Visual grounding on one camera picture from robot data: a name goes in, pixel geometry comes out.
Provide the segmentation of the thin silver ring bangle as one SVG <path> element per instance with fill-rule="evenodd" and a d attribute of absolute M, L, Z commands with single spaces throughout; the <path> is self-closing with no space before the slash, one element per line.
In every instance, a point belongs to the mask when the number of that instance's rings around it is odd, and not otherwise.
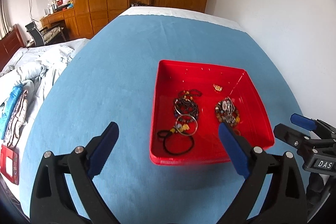
<path fill-rule="evenodd" d="M 193 136 L 198 130 L 198 121 L 190 114 L 182 114 L 177 117 L 175 128 L 183 136 Z"/>

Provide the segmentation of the red booklet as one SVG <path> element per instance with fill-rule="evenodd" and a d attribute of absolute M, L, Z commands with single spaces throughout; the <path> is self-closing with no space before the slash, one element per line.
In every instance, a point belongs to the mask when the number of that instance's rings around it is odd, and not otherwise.
<path fill-rule="evenodd" d="M 12 184 L 19 184 L 19 156 L 5 145 L 1 145 L 1 174 Z"/>

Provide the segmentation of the blue table cloth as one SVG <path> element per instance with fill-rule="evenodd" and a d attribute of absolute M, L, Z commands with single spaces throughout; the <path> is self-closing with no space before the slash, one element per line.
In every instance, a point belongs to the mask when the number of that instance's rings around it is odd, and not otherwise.
<path fill-rule="evenodd" d="M 119 16 L 74 57 L 43 102 L 20 166 L 19 198 L 29 214 L 46 151 L 86 145 L 114 121 L 120 136 L 94 184 L 122 223 L 215 223 L 243 183 L 231 163 L 157 166 L 149 158 L 154 84 L 160 60 L 245 69 L 273 126 L 300 107 L 281 73 L 245 32 L 198 20 Z"/>

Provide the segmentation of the red tin box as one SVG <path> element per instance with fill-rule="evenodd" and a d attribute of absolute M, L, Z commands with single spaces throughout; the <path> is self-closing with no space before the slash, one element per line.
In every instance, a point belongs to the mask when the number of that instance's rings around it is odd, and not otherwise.
<path fill-rule="evenodd" d="M 213 84 L 222 86 L 217 92 Z M 198 130 L 183 136 L 175 128 L 176 98 L 198 105 Z M 156 165 L 213 164 L 229 161 L 219 140 L 222 101 L 231 102 L 234 132 L 263 149 L 275 139 L 264 104 L 244 69 L 161 60 L 158 63 L 151 118 L 150 159 Z"/>

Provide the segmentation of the blue folded cloth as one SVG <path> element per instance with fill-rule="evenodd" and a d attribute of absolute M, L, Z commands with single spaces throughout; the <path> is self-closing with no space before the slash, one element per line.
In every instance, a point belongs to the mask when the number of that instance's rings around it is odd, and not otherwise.
<path fill-rule="evenodd" d="M 7 130 L 7 126 L 9 124 L 9 120 L 12 116 L 12 113 L 14 111 L 15 105 L 18 102 L 19 97 L 21 96 L 23 92 L 23 84 L 19 84 L 15 87 L 13 87 L 9 98 L 5 104 L 3 113 L 1 115 L 1 140 L 5 138 L 5 133 Z"/>

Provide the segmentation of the bed with white duvet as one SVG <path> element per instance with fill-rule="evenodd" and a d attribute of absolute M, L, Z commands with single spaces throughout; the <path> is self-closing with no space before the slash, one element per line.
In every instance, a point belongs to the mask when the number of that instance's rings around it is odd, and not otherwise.
<path fill-rule="evenodd" d="M 19 129 L 19 139 L 12 147 L 25 150 L 35 118 L 64 69 L 90 42 L 82 38 L 36 48 L 19 48 L 1 71 L 1 114 L 13 87 L 22 84 L 28 90 L 26 118 Z"/>

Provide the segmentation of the black office chair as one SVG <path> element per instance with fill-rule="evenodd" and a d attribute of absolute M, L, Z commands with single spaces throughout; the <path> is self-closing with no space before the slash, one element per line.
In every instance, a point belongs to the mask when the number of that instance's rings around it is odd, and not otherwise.
<path fill-rule="evenodd" d="M 33 38 L 36 47 L 50 46 L 53 44 L 66 42 L 63 28 L 58 24 L 50 28 L 45 27 L 39 30 L 35 22 L 31 22 L 26 25 L 25 28 Z"/>

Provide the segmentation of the red wooden headboard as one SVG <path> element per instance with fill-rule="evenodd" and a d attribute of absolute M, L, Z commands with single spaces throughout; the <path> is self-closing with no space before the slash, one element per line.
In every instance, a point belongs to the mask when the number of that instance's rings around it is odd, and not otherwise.
<path fill-rule="evenodd" d="M 0 69 L 2 70 L 14 53 L 21 47 L 25 47 L 18 25 L 13 25 L 13 29 L 0 41 Z"/>

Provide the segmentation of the wooden desk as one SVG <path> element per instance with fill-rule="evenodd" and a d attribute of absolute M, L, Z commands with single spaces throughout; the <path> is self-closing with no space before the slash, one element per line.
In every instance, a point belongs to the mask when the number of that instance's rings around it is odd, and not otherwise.
<path fill-rule="evenodd" d="M 78 12 L 75 8 L 59 11 L 41 19 L 42 27 L 59 24 L 70 40 L 94 36 L 90 12 Z"/>

